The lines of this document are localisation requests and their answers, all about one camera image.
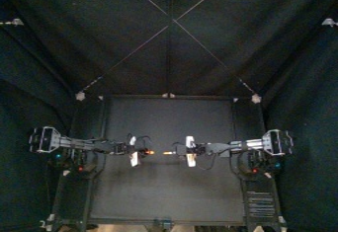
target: black curtain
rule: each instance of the black curtain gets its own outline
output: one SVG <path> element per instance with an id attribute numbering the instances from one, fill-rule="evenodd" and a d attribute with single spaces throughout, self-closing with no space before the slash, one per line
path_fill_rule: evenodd
<path id="1" fill-rule="evenodd" d="M 288 129 L 296 138 L 279 177 L 281 212 L 294 231 L 338 229 L 336 48 L 338 30 L 319 26 L 286 64 L 265 105 L 268 128 Z"/>
<path id="2" fill-rule="evenodd" d="M 13 10 L 0 11 L 1 21 L 17 18 Z M 52 125 L 61 133 L 68 132 L 72 97 L 29 28 L 1 26 L 0 231 L 38 231 L 38 221 L 50 213 L 56 172 L 46 157 L 29 152 L 29 130 Z"/>

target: cable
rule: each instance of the cable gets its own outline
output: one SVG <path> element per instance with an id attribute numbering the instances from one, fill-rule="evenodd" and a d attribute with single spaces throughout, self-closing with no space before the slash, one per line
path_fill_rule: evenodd
<path id="1" fill-rule="evenodd" d="M 172 145 L 171 145 L 171 147 L 173 147 L 173 155 L 176 155 L 177 157 L 181 157 L 181 156 L 184 156 L 185 154 L 177 154 L 177 149 L 176 149 L 176 146 L 177 145 L 181 145 L 181 146 L 184 146 L 184 144 L 181 143 L 181 142 L 175 142 Z"/>
<path id="2" fill-rule="evenodd" d="M 215 164 L 216 154 L 217 154 L 217 153 L 213 153 L 213 154 L 211 155 L 211 156 L 212 156 L 212 160 L 211 160 L 211 165 L 209 165 L 209 167 L 204 168 L 204 167 L 199 166 L 197 163 L 196 163 L 196 167 L 197 167 L 199 169 L 201 169 L 203 171 L 211 170 L 212 167 L 213 167 L 213 164 Z"/>

